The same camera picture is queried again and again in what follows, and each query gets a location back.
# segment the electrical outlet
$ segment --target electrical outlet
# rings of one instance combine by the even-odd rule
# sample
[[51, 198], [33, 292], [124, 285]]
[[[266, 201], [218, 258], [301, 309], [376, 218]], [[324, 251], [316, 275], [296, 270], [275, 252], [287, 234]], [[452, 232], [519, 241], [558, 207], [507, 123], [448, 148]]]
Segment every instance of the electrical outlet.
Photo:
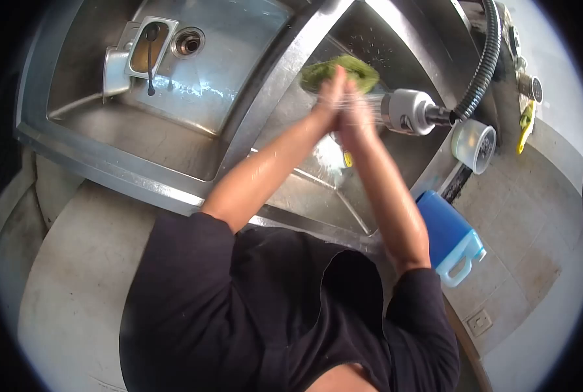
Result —
[[466, 321], [470, 332], [474, 337], [480, 336], [482, 333], [490, 329], [491, 327], [491, 317], [485, 309], [481, 309], [474, 316], [472, 316], [468, 321]]

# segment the metal spoon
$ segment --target metal spoon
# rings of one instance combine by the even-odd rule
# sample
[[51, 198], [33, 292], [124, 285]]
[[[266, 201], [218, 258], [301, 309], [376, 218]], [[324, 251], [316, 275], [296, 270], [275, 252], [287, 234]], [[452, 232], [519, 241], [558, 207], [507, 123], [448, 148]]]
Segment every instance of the metal spoon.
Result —
[[152, 85], [152, 43], [158, 38], [158, 32], [161, 30], [158, 23], [152, 22], [145, 27], [144, 36], [148, 41], [148, 95], [153, 96], [156, 91]]

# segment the hand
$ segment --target hand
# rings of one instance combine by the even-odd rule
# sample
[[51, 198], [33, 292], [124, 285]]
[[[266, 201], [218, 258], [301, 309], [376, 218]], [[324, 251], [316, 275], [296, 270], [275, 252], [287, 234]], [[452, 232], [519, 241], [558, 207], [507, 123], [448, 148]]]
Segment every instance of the hand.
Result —
[[345, 83], [344, 96], [346, 107], [341, 111], [337, 131], [343, 147], [354, 155], [359, 148], [371, 147], [379, 138], [372, 109], [354, 80]]
[[313, 113], [323, 116], [326, 133], [343, 106], [344, 88], [346, 84], [346, 70], [342, 66], [335, 66], [334, 76], [322, 82], [319, 89], [318, 103]]

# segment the yellow label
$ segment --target yellow label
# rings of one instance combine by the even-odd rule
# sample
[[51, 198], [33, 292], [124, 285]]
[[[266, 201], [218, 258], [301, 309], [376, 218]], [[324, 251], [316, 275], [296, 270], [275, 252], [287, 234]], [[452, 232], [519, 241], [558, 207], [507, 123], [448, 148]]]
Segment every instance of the yellow label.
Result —
[[352, 167], [352, 154], [349, 151], [344, 151], [343, 153], [343, 160], [346, 162], [346, 167]]

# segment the sprayer hose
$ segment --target sprayer hose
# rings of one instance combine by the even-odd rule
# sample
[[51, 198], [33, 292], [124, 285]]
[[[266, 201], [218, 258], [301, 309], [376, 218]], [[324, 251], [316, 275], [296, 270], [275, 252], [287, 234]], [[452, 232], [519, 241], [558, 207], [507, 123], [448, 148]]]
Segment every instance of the sprayer hose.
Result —
[[481, 3], [483, 4], [487, 21], [487, 36], [485, 37], [483, 54], [479, 60], [479, 65], [476, 67], [475, 75], [470, 80], [468, 90], [466, 90], [463, 98], [452, 111], [454, 117], [459, 118], [461, 121], [467, 120], [483, 99], [483, 94], [485, 94], [490, 85], [491, 77], [494, 74], [498, 56], [500, 55], [501, 27], [498, 8], [496, 8], [494, 0], [481, 0]]

